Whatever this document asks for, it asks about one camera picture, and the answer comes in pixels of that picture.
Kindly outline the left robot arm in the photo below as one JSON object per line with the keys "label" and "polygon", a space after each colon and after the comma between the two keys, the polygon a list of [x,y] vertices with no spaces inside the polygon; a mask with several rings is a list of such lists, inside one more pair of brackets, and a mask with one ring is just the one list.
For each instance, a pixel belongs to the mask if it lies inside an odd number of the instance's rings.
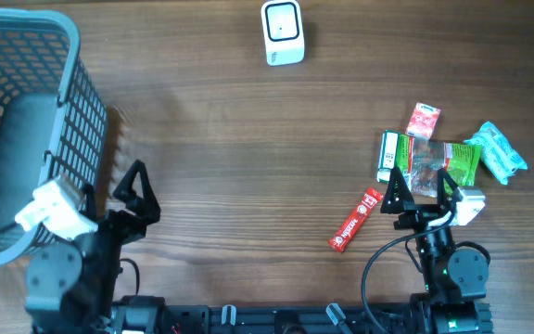
{"label": "left robot arm", "polygon": [[146,236],[160,207],[146,166],[135,161],[113,191],[125,204],[97,220],[98,230],[69,243],[49,245],[26,272],[25,310],[33,333],[160,333],[162,298],[125,296],[114,302],[121,272],[121,248]]}

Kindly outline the red Nescafe coffee stick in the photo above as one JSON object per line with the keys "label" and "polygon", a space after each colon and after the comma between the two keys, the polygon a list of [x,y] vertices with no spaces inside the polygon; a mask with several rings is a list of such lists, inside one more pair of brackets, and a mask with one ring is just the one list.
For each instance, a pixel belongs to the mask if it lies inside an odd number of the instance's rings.
{"label": "red Nescafe coffee stick", "polygon": [[338,229],[328,244],[337,252],[343,252],[373,209],[383,199],[383,195],[374,188],[368,188],[362,199],[353,209],[343,225]]}

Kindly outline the orange Kleenex tissue pack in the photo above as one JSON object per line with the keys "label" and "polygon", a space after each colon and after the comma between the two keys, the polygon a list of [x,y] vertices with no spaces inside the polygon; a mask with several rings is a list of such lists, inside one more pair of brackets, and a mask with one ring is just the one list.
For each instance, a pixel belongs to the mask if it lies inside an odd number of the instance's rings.
{"label": "orange Kleenex tissue pack", "polygon": [[418,102],[406,128],[406,134],[424,140],[433,135],[441,110]]}

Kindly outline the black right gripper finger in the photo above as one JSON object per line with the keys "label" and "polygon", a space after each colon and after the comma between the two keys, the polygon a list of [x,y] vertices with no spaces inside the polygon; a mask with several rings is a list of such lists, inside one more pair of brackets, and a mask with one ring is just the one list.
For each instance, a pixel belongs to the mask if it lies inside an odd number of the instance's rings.
{"label": "black right gripper finger", "polygon": [[449,207],[452,202],[451,195],[458,189],[458,184],[444,168],[438,169],[437,178],[437,203]]}
{"label": "black right gripper finger", "polygon": [[413,204],[413,195],[407,186],[401,169],[395,166],[390,171],[388,188],[382,200],[381,212],[399,214],[406,212],[406,205]]}

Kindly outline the green snack bag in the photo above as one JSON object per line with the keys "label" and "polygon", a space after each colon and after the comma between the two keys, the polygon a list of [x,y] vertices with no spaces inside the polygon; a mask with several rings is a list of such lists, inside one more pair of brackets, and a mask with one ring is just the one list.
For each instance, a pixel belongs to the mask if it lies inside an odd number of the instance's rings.
{"label": "green snack bag", "polygon": [[482,147],[400,135],[395,165],[410,191],[436,197],[437,170],[445,169],[458,186],[473,186]]}

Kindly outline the green white small box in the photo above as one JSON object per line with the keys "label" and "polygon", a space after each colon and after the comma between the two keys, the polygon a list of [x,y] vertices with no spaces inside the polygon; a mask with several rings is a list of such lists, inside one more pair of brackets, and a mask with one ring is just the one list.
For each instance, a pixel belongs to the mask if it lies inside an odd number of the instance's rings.
{"label": "green white small box", "polygon": [[399,139],[400,134],[397,132],[386,130],[382,134],[376,173],[376,180],[380,183],[388,182],[391,170],[395,167]]}

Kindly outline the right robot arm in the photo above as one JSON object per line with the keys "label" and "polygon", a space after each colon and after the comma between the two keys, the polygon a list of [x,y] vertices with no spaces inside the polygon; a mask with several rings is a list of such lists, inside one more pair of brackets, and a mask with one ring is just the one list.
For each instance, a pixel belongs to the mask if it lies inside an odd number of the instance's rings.
{"label": "right robot arm", "polygon": [[405,307],[403,333],[481,333],[478,301],[487,295],[490,254],[472,241],[457,243],[451,230],[465,226],[484,209],[481,190],[459,186],[448,172],[438,170],[437,201],[417,204],[400,168],[390,172],[381,212],[396,214],[396,230],[411,230],[418,254],[412,257],[426,290],[415,293]]}

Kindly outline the teal tissue pack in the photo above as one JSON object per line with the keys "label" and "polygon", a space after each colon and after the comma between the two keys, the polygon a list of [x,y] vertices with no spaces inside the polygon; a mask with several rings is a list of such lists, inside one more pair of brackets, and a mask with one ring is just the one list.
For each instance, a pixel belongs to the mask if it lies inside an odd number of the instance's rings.
{"label": "teal tissue pack", "polygon": [[485,122],[473,136],[464,141],[467,145],[480,145],[480,159],[493,176],[504,186],[518,170],[527,170],[528,165],[512,148],[506,136],[492,123]]}

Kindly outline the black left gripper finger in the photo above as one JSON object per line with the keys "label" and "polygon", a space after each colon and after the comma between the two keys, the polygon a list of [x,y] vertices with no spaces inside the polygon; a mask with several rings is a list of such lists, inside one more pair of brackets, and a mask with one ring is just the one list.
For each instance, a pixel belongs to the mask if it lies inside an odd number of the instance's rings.
{"label": "black left gripper finger", "polygon": [[112,192],[132,212],[157,212],[159,204],[151,187],[146,165],[136,160]]}
{"label": "black left gripper finger", "polygon": [[96,218],[95,189],[90,184],[83,184],[84,204],[83,215],[86,218]]}

